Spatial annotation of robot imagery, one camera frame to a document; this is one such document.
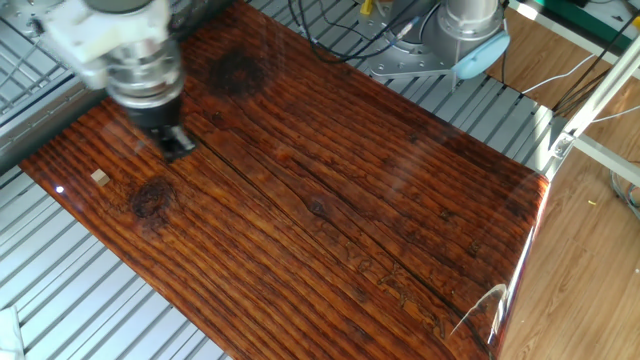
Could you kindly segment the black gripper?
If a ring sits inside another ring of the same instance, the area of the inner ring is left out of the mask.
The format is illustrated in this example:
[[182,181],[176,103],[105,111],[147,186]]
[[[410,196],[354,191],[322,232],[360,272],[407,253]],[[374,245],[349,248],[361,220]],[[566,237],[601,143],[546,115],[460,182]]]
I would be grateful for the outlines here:
[[178,96],[156,107],[140,109],[125,107],[133,124],[140,129],[149,129],[149,138],[167,163],[188,156],[196,148],[194,141],[179,125],[182,104],[182,98]]

